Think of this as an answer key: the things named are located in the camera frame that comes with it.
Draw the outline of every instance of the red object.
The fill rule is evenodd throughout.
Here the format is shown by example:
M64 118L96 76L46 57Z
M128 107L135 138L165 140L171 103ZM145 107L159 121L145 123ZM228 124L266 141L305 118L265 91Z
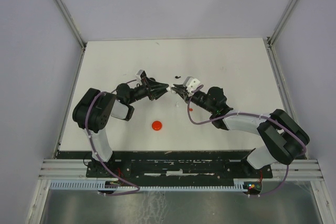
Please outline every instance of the red object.
M121 175L122 175L122 177L125 178L124 174L120 171L120 168L118 168L117 171L118 171L118 176L119 176L119 177L121 177Z
M262 182L262 170L260 170L260 179L259 179L259 183Z
M155 121L152 123L152 128L155 131L159 131L162 128L162 123L160 121Z

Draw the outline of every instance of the gray wall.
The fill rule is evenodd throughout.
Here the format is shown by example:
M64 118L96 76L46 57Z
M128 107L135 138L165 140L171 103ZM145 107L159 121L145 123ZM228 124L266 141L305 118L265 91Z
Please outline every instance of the gray wall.
M85 41L266 37L289 0L64 0Z
M80 48L53 0L0 0L0 222L24 223Z
M298 120L336 204L336 0L301 0L276 53Z

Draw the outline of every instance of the wire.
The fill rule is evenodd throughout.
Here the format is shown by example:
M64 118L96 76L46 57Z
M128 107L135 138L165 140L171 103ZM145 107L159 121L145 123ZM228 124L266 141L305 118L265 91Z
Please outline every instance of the wire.
M197 91L201 90L201 88L203 86L204 85L200 85L195 91L192 91L192 93L196 93ZM223 116L219 116L219 117L214 118L214 119L206 120L206 121L203 121L203 122L195 122L191 118L191 115L190 115L190 103L191 103L192 97L193 96L190 97L190 99L189 99L189 101L187 103L187 113L188 113L189 120L193 124L202 125L202 124L205 124L205 123L211 123L211 122L214 122L214 121L217 121L217 120L222 120L222 119L228 118L230 116L239 116L239 115L251 116L251 117L254 117L254 118L262 118L262 119L265 119L265 120L267 120L267 121L275 124L276 126L278 126L279 128L281 128L282 130L284 130L286 133L288 133L291 137L293 137L301 145L301 147L302 147L302 153L300 155L303 155L307 151L306 145L303 143L303 141L300 138L298 138L297 136L295 136L294 133L292 133L289 129L287 129L286 127L284 127L282 124L280 124L277 121L273 120L272 118L269 118L269 117L264 116L264 115L258 115L258 114L252 114L252 113L244 113L244 112L235 112L235 113L230 113L230 114L226 114L226 115L223 115ZM255 195L255 196L260 197L260 196L265 196L265 195L270 195L270 194L275 193L277 190L279 190L281 187L284 186L285 181L286 181L287 176L288 176L288 172L289 172L289 165L287 165L287 169L286 169L286 173L285 173L284 179L281 181L281 183L276 188L274 188L273 190L268 191L268 192L266 192L266 193L264 193L262 195L259 194L259 195Z
M96 147L95 147L94 144L93 144L92 135L91 135L91 132L90 132L89 127L88 127L89 116L90 116L91 110L92 110L92 108L93 108L93 105L95 104L95 102L97 101L97 99L98 99L101 95L106 94L106 93L107 93L107 92L100 92L99 94L97 94L97 95L94 97L93 101L92 101L91 104L90 104L90 107L89 107L89 109L88 109L88 112L87 112L87 114L86 114L86 118L85 118L85 129L86 129L86 131L87 131L87 133L88 133L88 136L89 136L89 142L90 142L92 151L95 153L95 155L96 155L97 159L99 160L99 162L101 163L101 165L102 165L102 166L103 166L103 167L104 167L104 168L105 168L105 169L106 169L106 170L107 170L113 177L117 178L119 181L122 181L122 182L124 182L124 183L126 183L126 184L128 184L128 185L130 185L130 186L135 187L136 190L125 191L125 192L117 193L117 194L103 194L103 193L99 192L99 194L104 195L104 196L106 196L106 195L108 195L108 196L120 196L120 195L134 194L134 193L137 193L138 191L140 191L140 187L137 186L137 185L135 185L135 184L133 184L133 183L131 183L131 182L128 182L127 180L125 180L125 179L123 179L123 178L121 178L121 177L119 177L117 174L115 174L114 172L112 172L112 171L106 166L106 164L104 163L104 161L103 161L102 158L100 157L99 153L97 152Z
M125 178L125 175L124 175L124 173L121 172L120 168L118 168L117 171L118 171L118 176L119 176L119 177L122 176L122 178Z
M262 170L260 170L260 179L259 179L259 183L262 182Z
M86 154L85 154L84 157L83 157L83 164L84 164L86 167L88 167L88 165L85 164L84 160L85 160L85 158L87 157L87 155L90 154L90 153L91 153L91 152L86 152Z

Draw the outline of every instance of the white cable tray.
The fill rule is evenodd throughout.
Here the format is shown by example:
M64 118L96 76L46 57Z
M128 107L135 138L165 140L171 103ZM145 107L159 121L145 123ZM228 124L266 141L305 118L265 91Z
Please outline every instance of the white cable tray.
M112 188L106 188L105 183L105 180L52 180L49 188L54 190L111 190ZM247 191L243 189L244 182L234 183L234 186L141 186L140 191ZM135 187L118 187L118 191L124 190L135 190Z

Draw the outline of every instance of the metal frame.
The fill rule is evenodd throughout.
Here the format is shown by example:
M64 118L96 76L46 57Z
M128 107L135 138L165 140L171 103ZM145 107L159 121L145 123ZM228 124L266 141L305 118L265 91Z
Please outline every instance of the metal frame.
M283 164L272 164L272 179L264 178L265 182L280 182L286 172ZM50 189L67 190L101 190L99 185L114 182L116 178L87 178L87 167L81 159L45 159L38 177L38 185L29 211L27 224L39 223L42 217L47 194ZM142 187L143 191L243 191L243 182L253 179L234 179L234 187ZM294 160L289 166L287 181L311 181L314 196L323 223L336 223L335 212L328 194L318 161L315 159Z
M271 46L277 41L282 32L283 28L285 27L290 15L293 13L295 7L298 5L300 0L289 0L284 13L282 14L277 26L274 29L272 36L268 39L268 42Z
M72 95L74 92L73 90L77 82L77 77L78 77L79 69L81 66L82 57L83 57L86 43L81 38L80 32L77 29L64 2L62 0L55 0L55 2L60 12L64 16L67 24L69 25L70 29L72 30L74 36L76 37L77 42L82 47L81 60L80 60L80 63L77 69L76 78L75 78L73 89L72 89L71 96L69 99L69 104L70 104ZM290 101L290 98L287 92L285 80L282 76L280 65L277 60L273 46L275 42L277 41L277 39L279 38L281 31L285 27L288 19L290 18L290 15L292 14L293 10L295 9L298 3L299 3L299 0L289 1L283 15L281 16L281 19L279 20L277 26L274 29L274 33L272 34L271 37L268 38L268 40L265 41L266 50L267 50L267 53L270 59L272 70L275 75L275 79L278 85L278 89L279 89L280 96L283 102L283 106L285 110L287 111L287 113L289 113L289 115L293 117L294 119L296 118L295 112L291 105L291 101ZM64 127L62 127L59 140L62 136L63 128ZM273 164L271 168L272 168L274 178L265 179L265 181L281 181L285 173L286 166L281 165L281 164ZM73 159L73 160L46 159L44 160L44 163L41 168L41 172L38 177L36 191L34 193L34 197L33 197L30 209L29 209L29 214L28 214L26 223L34 224L34 223L40 222L43 209L44 209L44 205L45 205L45 201L47 198L47 194L48 194L50 185L53 183L53 181L54 182L55 181L66 181L66 182L75 181L75 182L79 182L78 185L83 185L85 183L90 183L93 181L101 182L103 180L106 181L106 179L103 179L103 178L102 179L87 178L86 177L86 167L84 166L83 160L81 159ZM315 196L323 223L328 223L328 224L336 223L335 210L332 205L330 196L328 194L328 190L323 180L323 176L322 176L317 160L295 160L290 165L290 170L289 170L287 180L288 181L311 181L311 186L314 192L314 196ZM116 179L111 178L108 181L116 181ZM243 182L245 180L235 179L234 181L239 184L239 182Z
M59 9L59 11L61 12L61 14L63 15L66 23L69 25L73 35L75 36L75 38L77 39L78 44L82 47L85 48L85 42L82 39L82 37L80 36L80 32L78 30L78 28L75 25L75 22L73 21L68 8L66 7L66 5L64 4L64 2L62 0L55 0L55 3Z
M75 75L74 81L72 83L71 93L70 93L70 96L69 96L69 99L68 99L68 105L67 105L67 108L66 108L66 113L65 113L63 122L62 122L61 131L59 133L59 136L58 136L58 139L56 141L55 147L53 149L54 150L53 151L53 158L56 158L56 155L57 155L57 152L59 150L59 147L60 147L60 144L61 144L61 140L62 140L62 137L63 137L63 134L64 134L65 126L66 126L66 123L67 123L67 118L69 116L69 111L70 111L70 107L71 107L72 98L74 97L73 94L75 92L75 87L76 87L76 84L77 84L80 67L82 66L82 63L83 63L83 57L84 57L84 54L85 54L85 49L86 48L83 47L81 49L81 52L80 52L80 59L79 59L79 62L78 62L78 67L77 67L77 70L76 70L76 75Z

